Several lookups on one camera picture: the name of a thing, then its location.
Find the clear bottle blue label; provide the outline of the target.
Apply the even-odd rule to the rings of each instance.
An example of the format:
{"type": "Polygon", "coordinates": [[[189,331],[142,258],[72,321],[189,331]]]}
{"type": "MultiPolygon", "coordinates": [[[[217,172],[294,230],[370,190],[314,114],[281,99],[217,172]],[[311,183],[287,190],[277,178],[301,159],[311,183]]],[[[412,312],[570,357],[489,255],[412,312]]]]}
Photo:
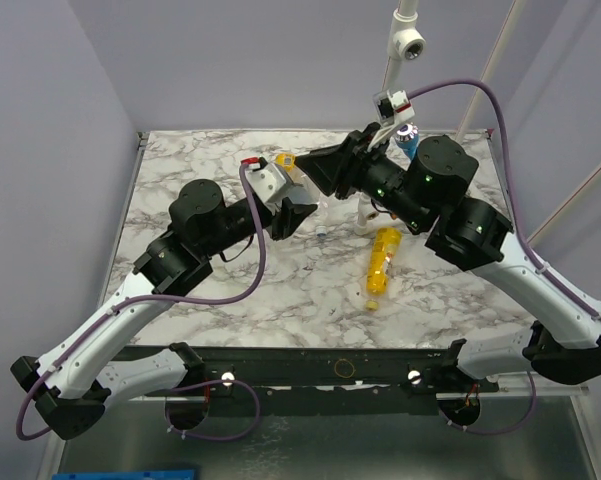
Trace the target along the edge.
{"type": "Polygon", "coordinates": [[[292,186],[286,191],[284,197],[296,204],[316,204],[319,210],[328,208],[328,197],[325,196],[317,185],[300,170],[288,173],[292,186]]]}

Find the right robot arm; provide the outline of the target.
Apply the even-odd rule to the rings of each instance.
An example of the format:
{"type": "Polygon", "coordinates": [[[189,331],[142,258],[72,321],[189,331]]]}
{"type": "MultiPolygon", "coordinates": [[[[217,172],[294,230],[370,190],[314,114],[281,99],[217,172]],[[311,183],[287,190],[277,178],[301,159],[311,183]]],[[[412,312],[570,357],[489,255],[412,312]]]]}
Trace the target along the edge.
{"type": "Polygon", "coordinates": [[[371,143],[375,124],[295,164],[326,196],[356,192],[427,234],[426,248],[488,281],[526,310],[534,324],[487,340],[459,340],[440,379],[460,392],[490,375],[533,371],[577,385],[601,376],[601,301],[573,287],[525,248],[512,223],[489,203],[468,196],[479,162],[446,135],[424,139],[402,168],[371,143]]]}

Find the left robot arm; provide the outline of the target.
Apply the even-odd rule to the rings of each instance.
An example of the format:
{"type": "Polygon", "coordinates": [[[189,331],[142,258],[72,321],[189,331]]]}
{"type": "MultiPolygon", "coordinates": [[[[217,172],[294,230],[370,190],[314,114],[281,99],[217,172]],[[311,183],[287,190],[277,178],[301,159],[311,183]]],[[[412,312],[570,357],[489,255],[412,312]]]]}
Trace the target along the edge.
{"type": "Polygon", "coordinates": [[[268,207],[249,186],[245,198],[228,205],[220,186],[209,179],[186,184],[169,207],[171,223],[138,258],[118,289],[70,337],[40,357],[22,356],[10,371],[26,397],[16,417],[16,435],[24,431],[29,406],[45,422],[45,433],[73,439],[90,429],[113,405],[149,393],[208,393],[221,377],[184,342],[136,360],[118,354],[148,323],[176,303],[221,306],[255,291],[266,265],[264,238],[290,237],[314,213],[316,204],[294,185],[279,203],[268,207]],[[259,265],[251,285],[228,298],[191,297],[212,273],[211,259],[229,247],[257,238],[259,265]]]}

